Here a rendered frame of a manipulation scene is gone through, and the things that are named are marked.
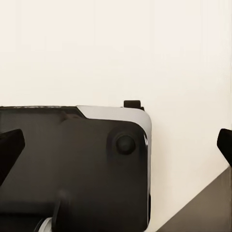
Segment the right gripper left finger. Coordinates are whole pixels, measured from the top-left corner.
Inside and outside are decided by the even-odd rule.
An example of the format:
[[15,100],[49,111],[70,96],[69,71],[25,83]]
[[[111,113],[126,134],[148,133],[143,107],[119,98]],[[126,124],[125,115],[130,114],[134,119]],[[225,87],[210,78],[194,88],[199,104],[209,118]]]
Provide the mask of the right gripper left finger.
[[20,128],[0,134],[0,186],[24,148],[25,139]]

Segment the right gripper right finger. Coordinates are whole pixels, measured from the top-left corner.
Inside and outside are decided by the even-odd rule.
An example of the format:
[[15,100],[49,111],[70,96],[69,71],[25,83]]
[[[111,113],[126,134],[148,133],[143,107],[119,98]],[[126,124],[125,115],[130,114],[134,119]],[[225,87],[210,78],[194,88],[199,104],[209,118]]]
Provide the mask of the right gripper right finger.
[[220,130],[217,138],[217,146],[228,163],[232,166],[232,130]]

